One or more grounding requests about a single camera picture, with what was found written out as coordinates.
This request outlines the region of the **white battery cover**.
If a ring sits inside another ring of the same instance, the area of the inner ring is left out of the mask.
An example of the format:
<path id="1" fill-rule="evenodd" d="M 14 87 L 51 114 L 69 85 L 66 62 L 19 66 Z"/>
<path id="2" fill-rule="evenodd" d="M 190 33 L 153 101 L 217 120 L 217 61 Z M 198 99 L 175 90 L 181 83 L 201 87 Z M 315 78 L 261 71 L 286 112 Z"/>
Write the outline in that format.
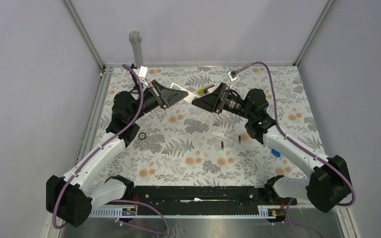
<path id="1" fill-rule="evenodd" d="M 211 135 L 216 136 L 216 137 L 220 137 L 220 138 L 224 138 L 224 136 L 225 136 L 225 134 L 223 132 L 218 132 L 218 131 L 214 131 L 214 130 L 211 131 Z"/>

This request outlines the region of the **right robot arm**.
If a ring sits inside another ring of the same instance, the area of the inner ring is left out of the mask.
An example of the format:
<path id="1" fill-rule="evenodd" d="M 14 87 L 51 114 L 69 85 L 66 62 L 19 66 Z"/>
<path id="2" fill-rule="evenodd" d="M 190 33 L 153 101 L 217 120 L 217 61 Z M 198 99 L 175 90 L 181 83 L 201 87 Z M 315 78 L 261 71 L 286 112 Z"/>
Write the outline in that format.
<path id="1" fill-rule="evenodd" d="M 277 204 L 283 198 L 307 200 L 326 213 L 340 206 L 352 193 L 346 161 L 338 155 L 328 157 L 314 152 L 290 138 L 267 113 L 269 103 L 263 90 L 251 89 L 242 98 L 221 83 L 212 93 L 195 98 L 192 104 L 211 113 L 227 111 L 245 118 L 245 129 L 252 139 L 279 152 L 306 175 L 306 178 L 274 176 L 269 179 L 264 185 L 267 202 Z"/>

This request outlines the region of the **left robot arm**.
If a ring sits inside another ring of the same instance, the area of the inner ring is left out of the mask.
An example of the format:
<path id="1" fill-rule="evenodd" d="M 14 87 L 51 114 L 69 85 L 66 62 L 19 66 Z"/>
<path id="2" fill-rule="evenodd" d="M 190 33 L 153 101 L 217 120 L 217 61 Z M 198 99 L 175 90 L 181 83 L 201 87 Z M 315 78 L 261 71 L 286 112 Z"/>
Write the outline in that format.
<path id="1" fill-rule="evenodd" d="M 114 97 L 111 122 L 98 144 L 63 176 L 46 182 L 46 209 L 52 214 L 54 228 L 82 225 L 92 210 L 114 200 L 130 203 L 134 197 L 132 181 L 114 176 L 103 185 L 92 187 L 100 172 L 133 142 L 140 130 L 136 121 L 153 109 L 162 109 L 188 96 L 187 91 L 167 88 L 156 80 L 149 87 L 137 83 L 138 98 L 121 91 Z"/>

